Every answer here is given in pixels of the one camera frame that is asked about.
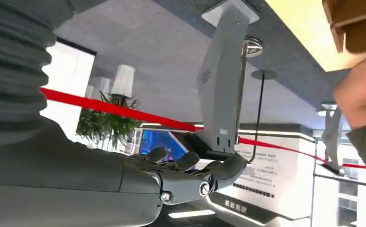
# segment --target window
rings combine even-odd
[[[356,201],[339,198],[339,206],[342,208],[349,209],[349,210],[357,211],[357,202]]]
[[[355,183],[339,182],[339,193],[357,196],[358,185]]]
[[[317,155],[318,157],[325,158],[325,144],[322,141],[318,141],[317,143]],[[363,160],[358,155],[357,150],[350,144],[340,144],[338,146],[338,159],[339,164],[349,163],[349,164],[357,164],[364,165]],[[357,168],[342,168],[341,171],[345,175],[345,177],[337,176],[332,172],[328,171],[324,167],[317,165],[315,168],[315,173],[317,175],[335,177],[338,179],[347,179],[355,182],[366,183],[366,169],[357,169]]]

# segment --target robotic hand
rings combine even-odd
[[[190,170],[200,160],[195,152],[188,152],[177,161],[156,163],[165,156],[163,148],[156,148],[148,155],[127,158],[127,163],[135,165],[158,182],[161,186],[160,199],[167,205],[198,200],[232,185],[246,167],[246,160],[237,153],[223,163],[213,161],[201,170]]]

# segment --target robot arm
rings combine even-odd
[[[163,204],[200,199],[246,166],[237,155],[188,171],[195,154],[156,164],[162,155],[93,151],[39,115],[53,30],[101,2],[0,0],[0,227],[142,226]]]

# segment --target red barrier tape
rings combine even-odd
[[[129,108],[124,108],[118,105],[112,105],[95,99],[83,98],[80,96],[70,95],[67,93],[54,91],[43,87],[41,87],[40,90],[46,96],[47,99],[52,101],[77,105],[83,108],[103,111],[109,114],[129,117],[140,121],[159,123],[163,126],[172,127],[180,130],[195,131],[196,129],[194,125],[188,123],[178,122],[172,119],[159,117],[153,114],[144,113]]]
[[[137,110],[132,110],[132,109],[124,108],[124,107],[117,106],[117,105],[112,105],[112,104],[105,103],[105,102],[95,100],[95,99],[89,99],[89,98],[84,98],[84,97],[80,97],[80,96],[70,95],[67,93],[63,93],[60,91],[54,91],[54,90],[50,90],[50,89],[43,88],[43,87],[40,88],[40,91],[46,96],[47,99],[56,101],[56,102],[76,105],[76,106],[80,106],[80,107],[92,109],[92,110],[97,110],[97,111],[103,111],[103,112],[106,112],[109,114],[129,117],[129,118],[133,118],[133,119],[140,120],[140,121],[159,123],[163,126],[180,129],[180,130],[185,130],[185,131],[194,132],[196,129],[200,129],[200,128],[196,128],[192,124],[188,124],[185,122],[178,122],[178,121],[168,119],[165,117],[159,117],[159,116],[156,116],[153,114],[144,113],[144,112],[137,111]],[[299,154],[303,154],[303,155],[312,157],[321,162],[326,162],[325,160],[323,160],[319,157],[303,153],[299,150],[285,148],[285,147],[275,145],[275,144],[270,144],[270,143],[265,143],[265,142],[255,141],[255,140],[250,140],[250,139],[245,139],[245,138],[239,138],[239,143],[256,145],[256,146],[266,147],[266,148],[276,148],[276,149],[292,151],[295,153],[299,153]],[[347,163],[343,164],[343,167],[366,169],[366,166],[359,166],[359,165],[347,164]]]
[[[285,147],[275,145],[275,144],[265,143],[265,142],[261,142],[261,141],[255,141],[255,140],[241,138],[241,137],[239,138],[239,143],[248,144],[248,145],[256,145],[256,146],[265,147],[265,148],[276,148],[276,149],[288,150],[288,151],[292,151],[292,152],[299,153],[299,154],[302,154],[302,155],[306,155],[308,157],[312,157],[312,158],[314,158],[318,161],[321,161],[323,163],[326,162],[326,160],[324,160],[320,157],[317,157],[317,156],[314,156],[314,155],[309,155],[309,154],[301,152],[299,150],[285,148]],[[343,163],[342,167],[366,169],[366,166],[360,166],[360,165],[355,165],[355,164],[350,164],[350,163]]]

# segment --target led light strip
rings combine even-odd
[[[250,222],[252,222],[252,223],[254,223],[254,224],[257,224],[257,225],[259,225],[259,226],[266,226],[266,224],[264,224],[264,223],[261,223],[261,222],[259,222],[259,221],[254,220],[254,219],[250,219],[249,217],[246,217],[246,216],[244,216],[244,215],[242,215],[242,214],[238,214],[238,213],[233,212],[233,211],[231,211],[231,210],[229,210],[229,209],[227,209],[227,208],[225,208],[225,207],[222,207],[222,206],[220,206],[220,205],[218,205],[218,204],[216,204],[216,203],[213,203],[213,202],[211,201],[211,199],[209,198],[209,196],[206,196],[206,197],[205,197],[205,199],[206,199],[206,201],[207,201],[210,205],[214,206],[214,207],[215,207],[216,209],[218,209],[218,210],[221,210],[221,211],[225,211],[225,212],[231,213],[231,214],[233,214],[233,215],[236,215],[236,216],[238,216],[238,217],[240,217],[240,218],[243,218],[243,219],[245,219],[245,220],[247,220],[247,221],[250,221]]]
[[[209,164],[209,163],[211,163],[211,162],[213,162],[214,160],[211,160],[211,159],[200,159],[199,160],[199,162],[201,162],[201,163],[207,163],[207,164]],[[252,164],[249,164],[249,163],[247,163],[247,167],[252,167]]]
[[[215,214],[213,210],[198,210],[198,211],[189,211],[189,212],[180,212],[180,213],[170,213],[169,216],[171,218],[187,218],[187,217],[196,217],[203,215],[212,215]]]
[[[161,126],[160,124],[156,123],[142,123],[141,127],[143,126]],[[194,124],[195,127],[201,128],[203,127],[202,124]],[[257,133],[256,130],[247,130],[247,129],[239,129],[239,132],[242,133]],[[258,130],[258,134],[265,134],[265,135],[284,135],[284,136],[300,136],[306,140],[315,141],[315,139],[311,136],[307,136],[300,132],[291,132],[291,131],[262,131]]]

